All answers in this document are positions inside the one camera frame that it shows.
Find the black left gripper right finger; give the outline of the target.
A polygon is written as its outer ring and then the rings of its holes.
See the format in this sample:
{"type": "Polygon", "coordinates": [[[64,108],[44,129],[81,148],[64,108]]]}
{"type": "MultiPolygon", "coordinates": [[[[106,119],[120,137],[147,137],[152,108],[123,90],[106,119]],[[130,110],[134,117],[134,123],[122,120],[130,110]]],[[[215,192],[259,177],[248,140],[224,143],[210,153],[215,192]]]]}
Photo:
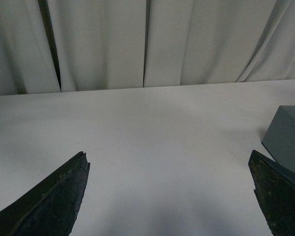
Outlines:
{"type": "Polygon", "coordinates": [[[295,173],[256,150],[249,162],[255,196],[274,236],[295,236],[295,173]]]}

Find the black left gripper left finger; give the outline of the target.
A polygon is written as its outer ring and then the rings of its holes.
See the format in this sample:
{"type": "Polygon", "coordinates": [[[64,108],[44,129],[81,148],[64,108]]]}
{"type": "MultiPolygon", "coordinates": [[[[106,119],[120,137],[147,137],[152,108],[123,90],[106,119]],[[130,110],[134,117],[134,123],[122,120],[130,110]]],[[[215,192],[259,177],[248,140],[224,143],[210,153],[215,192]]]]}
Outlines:
{"type": "Polygon", "coordinates": [[[67,236],[85,194],[90,163],[79,152],[0,211],[0,236],[67,236]]]}

